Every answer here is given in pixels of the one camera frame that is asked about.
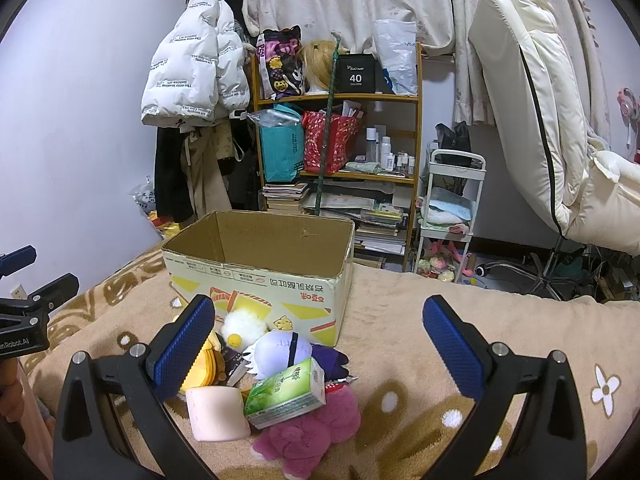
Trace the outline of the yellow plush toy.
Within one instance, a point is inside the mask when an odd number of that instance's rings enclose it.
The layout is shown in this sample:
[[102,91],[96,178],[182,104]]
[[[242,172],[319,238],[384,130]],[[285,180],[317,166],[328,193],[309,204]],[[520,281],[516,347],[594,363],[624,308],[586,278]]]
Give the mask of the yellow plush toy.
[[216,386],[227,380],[226,362],[221,353],[222,345],[212,330],[195,358],[180,392],[186,393],[193,388]]

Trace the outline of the black tissue pack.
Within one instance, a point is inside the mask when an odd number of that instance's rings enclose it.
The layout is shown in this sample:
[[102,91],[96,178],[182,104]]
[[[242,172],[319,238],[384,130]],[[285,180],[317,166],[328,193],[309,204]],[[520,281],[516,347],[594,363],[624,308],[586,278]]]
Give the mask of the black tissue pack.
[[229,387],[236,386],[245,376],[247,368],[241,352],[230,347],[224,347],[221,352],[224,358],[224,384]]

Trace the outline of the white purple doll plush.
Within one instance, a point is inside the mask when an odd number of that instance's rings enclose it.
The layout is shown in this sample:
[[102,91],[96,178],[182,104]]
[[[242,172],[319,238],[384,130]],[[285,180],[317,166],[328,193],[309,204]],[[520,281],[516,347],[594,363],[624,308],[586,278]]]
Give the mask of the white purple doll plush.
[[240,356],[246,370],[257,380],[283,372],[308,358],[319,364],[324,379],[329,382],[349,375],[346,354],[322,344],[311,344],[292,330],[268,330],[266,322],[249,310],[229,313],[219,333],[226,347]]

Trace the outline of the pink bear plush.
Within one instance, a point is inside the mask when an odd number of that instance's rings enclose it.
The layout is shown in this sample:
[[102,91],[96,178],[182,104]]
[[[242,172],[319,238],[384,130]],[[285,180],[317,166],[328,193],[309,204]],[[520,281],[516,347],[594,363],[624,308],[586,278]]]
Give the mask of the pink bear plush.
[[262,430],[252,444],[252,453],[261,460],[280,460],[287,479],[309,479],[328,449],[351,439],[360,424],[358,400],[352,388],[329,384],[326,404]]

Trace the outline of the green tissue pack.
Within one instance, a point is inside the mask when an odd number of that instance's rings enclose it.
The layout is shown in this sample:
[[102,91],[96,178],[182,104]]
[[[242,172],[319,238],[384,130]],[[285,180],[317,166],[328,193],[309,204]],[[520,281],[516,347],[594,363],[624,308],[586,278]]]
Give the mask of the green tissue pack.
[[255,384],[244,403],[244,416],[257,429],[303,416],[326,404],[324,370],[308,358]]

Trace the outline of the beige trench coat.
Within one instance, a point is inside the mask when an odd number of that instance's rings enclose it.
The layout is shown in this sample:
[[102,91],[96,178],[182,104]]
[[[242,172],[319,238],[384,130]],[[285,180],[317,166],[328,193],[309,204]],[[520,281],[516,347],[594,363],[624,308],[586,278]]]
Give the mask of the beige trench coat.
[[212,211],[231,209],[224,178],[243,158],[244,151],[233,139],[229,119],[186,132],[182,169],[196,220]]

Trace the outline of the stack of books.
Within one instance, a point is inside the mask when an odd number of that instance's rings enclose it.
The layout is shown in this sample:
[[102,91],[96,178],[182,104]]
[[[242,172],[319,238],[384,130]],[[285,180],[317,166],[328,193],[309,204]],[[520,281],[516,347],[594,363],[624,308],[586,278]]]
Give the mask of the stack of books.
[[308,183],[304,181],[277,184],[268,183],[262,188],[268,210],[296,214],[304,209],[304,201],[309,193]]

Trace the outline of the white puffer jacket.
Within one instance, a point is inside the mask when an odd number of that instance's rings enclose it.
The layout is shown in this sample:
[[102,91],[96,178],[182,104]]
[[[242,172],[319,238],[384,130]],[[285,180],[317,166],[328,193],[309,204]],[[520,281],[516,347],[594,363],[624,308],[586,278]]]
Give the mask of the white puffer jacket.
[[224,0],[188,0],[158,45],[142,94],[147,126],[207,127],[246,110],[245,49]]

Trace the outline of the white rolling cart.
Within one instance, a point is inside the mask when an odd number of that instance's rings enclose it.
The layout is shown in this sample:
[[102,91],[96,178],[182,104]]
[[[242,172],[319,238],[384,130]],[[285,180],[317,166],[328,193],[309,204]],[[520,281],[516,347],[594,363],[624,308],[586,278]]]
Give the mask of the white rolling cart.
[[466,273],[486,177],[479,154],[436,148],[427,164],[414,273],[459,281]]

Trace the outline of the teal gift bag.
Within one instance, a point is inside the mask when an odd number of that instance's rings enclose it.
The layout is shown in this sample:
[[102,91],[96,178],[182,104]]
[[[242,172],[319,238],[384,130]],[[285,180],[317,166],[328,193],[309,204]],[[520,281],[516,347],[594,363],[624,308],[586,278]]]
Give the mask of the teal gift bag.
[[292,182],[303,169],[303,116],[293,107],[282,104],[262,110],[259,116],[265,180]]

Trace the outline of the purple patterned bag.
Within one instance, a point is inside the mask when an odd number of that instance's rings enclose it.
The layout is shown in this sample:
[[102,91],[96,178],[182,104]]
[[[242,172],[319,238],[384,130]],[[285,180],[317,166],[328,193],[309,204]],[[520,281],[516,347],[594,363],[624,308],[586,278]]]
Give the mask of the purple patterned bag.
[[256,54],[265,99],[275,101],[304,93],[303,64],[298,57],[301,48],[302,31],[298,25],[260,33]]

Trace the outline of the wooden bookshelf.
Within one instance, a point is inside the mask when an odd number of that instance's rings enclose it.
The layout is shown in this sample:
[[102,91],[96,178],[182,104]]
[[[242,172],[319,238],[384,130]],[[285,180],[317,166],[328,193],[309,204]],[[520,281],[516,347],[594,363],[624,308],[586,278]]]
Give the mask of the wooden bookshelf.
[[409,256],[411,252],[411,243],[414,233],[414,225],[416,224],[416,196],[419,189],[419,162],[421,161],[421,143],[422,143],[422,90],[418,84],[417,94],[396,94],[396,93],[366,93],[366,92],[336,92],[332,84],[328,93],[306,93],[300,96],[286,96],[282,100],[265,99],[262,92],[262,76],[260,76],[258,57],[253,55],[250,58],[250,78],[252,78],[252,101],[254,110],[262,110],[268,106],[285,103],[305,103],[307,101],[320,101],[324,104],[335,105],[338,101],[354,101],[354,102],[373,102],[374,108],[378,110],[378,103],[400,103],[413,105],[414,110],[414,126],[412,130],[392,129],[386,127],[383,129],[380,125],[374,126],[376,132],[380,136],[378,146],[383,145],[384,136],[390,137],[388,145],[390,148],[385,150],[387,156],[386,162],[390,161],[390,154],[394,154],[394,170],[384,170],[378,174],[363,174],[358,171],[343,170],[329,174],[329,178],[352,179],[352,180],[368,180],[390,182],[394,185],[411,185],[412,192],[409,205],[409,215],[407,217],[404,241],[404,260],[402,260],[402,268],[407,270],[409,267]]

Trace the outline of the blonde wig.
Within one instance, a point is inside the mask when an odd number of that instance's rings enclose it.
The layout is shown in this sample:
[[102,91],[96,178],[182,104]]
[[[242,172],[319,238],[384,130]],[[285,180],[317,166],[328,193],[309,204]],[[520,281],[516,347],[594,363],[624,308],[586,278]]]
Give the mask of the blonde wig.
[[298,57],[303,64],[307,94],[329,91],[335,44],[330,40],[314,40],[303,45]]

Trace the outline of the black box with 40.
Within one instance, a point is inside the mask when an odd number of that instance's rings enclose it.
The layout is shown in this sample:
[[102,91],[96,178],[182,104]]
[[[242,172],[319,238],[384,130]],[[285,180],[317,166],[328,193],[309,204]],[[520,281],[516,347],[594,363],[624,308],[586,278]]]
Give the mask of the black box with 40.
[[338,93],[375,92],[375,59],[370,54],[340,54],[335,90]]

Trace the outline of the white plastic bag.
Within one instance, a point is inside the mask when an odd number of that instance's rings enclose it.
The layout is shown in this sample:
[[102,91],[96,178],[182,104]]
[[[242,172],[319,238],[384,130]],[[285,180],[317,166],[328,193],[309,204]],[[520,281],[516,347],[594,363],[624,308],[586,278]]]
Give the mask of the white plastic bag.
[[376,20],[373,40],[383,73],[390,88],[400,96],[418,94],[416,22]]

